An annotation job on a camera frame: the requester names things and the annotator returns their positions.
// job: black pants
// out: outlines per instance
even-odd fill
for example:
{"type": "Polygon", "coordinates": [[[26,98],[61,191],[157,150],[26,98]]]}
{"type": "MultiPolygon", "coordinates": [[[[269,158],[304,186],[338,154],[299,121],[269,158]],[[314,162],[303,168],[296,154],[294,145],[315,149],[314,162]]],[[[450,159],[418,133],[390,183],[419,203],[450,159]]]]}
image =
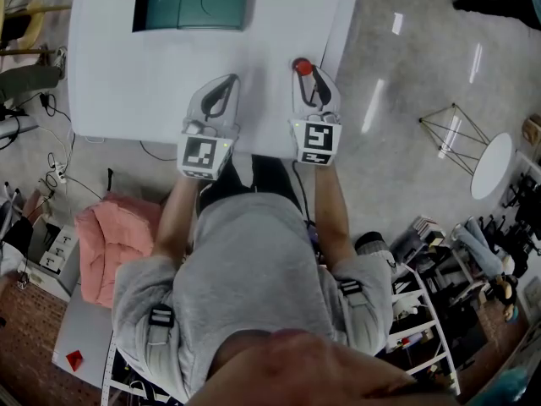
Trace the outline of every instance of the black pants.
{"type": "Polygon", "coordinates": [[[254,172],[254,182],[252,187],[248,188],[242,184],[237,170],[235,170],[232,161],[229,160],[218,180],[200,195],[199,211],[202,212],[206,207],[219,200],[252,192],[281,195],[292,201],[301,211],[289,175],[281,160],[268,156],[252,155],[252,170],[254,172]]]}
{"type": "Polygon", "coordinates": [[[516,18],[532,29],[541,30],[532,0],[460,0],[458,9],[516,18]]]}

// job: pink cloth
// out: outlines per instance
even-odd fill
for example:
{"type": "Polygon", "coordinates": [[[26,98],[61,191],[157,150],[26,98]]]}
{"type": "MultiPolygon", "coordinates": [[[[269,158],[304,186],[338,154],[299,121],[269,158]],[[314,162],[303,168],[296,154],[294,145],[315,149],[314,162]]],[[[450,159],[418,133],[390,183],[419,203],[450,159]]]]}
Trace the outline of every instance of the pink cloth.
{"type": "Polygon", "coordinates": [[[118,267],[150,255],[160,216],[155,203],[112,193],[77,215],[85,301],[112,308],[118,267]]]}

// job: gray t-shirt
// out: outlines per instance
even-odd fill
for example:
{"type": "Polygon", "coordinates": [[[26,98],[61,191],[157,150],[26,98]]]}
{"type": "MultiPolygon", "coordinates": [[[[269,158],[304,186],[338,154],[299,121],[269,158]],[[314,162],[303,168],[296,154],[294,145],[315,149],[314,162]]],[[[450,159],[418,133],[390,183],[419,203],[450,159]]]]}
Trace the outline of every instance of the gray t-shirt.
{"type": "Polygon", "coordinates": [[[181,402],[205,384],[217,349],[235,332],[304,329],[376,354],[392,322],[389,256],[360,255],[330,273],[316,263],[290,200],[261,193],[222,200],[203,211],[194,253],[180,270],[166,257],[118,269],[118,350],[181,402]],[[362,294],[345,298],[345,280],[359,281],[362,294]],[[158,304],[173,309],[173,328],[149,325],[158,304]]]}

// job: wooden chair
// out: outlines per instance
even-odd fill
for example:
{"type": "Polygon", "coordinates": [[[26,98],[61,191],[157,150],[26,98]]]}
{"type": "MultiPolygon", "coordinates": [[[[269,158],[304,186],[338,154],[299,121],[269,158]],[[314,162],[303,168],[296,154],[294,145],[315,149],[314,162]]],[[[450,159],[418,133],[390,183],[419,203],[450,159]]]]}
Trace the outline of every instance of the wooden chair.
{"type": "Polygon", "coordinates": [[[35,45],[37,38],[41,33],[41,29],[43,27],[43,22],[45,19],[45,13],[70,10],[71,6],[42,6],[41,0],[32,0],[26,7],[26,10],[14,12],[12,14],[6,14],[5,4],[5,0],[0,0],[0,36],[2,35],[3,24],[6,19],[15,19],[28,15],[31,18],[25,34],[17,40],[17,42],[19,43],[19,49],[0,50],[0,56],[13,56],[20,54],[54,54],[56,52],[55,50],[40,50],[31,48],[35,45]]]}

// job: power strip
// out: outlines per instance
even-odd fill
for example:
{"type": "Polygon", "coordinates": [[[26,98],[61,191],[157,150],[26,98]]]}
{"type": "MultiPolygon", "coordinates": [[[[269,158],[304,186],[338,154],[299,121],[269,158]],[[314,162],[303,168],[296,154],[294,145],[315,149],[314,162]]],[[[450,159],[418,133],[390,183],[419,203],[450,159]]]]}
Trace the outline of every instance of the power strip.
{"type": "Polygon", "coordinates": [[[54,163],[54,171],[57,173],[58,181],[61,184],[66,184],[68,180],[66,179],[66,166],[60,162],[54,163]]]}

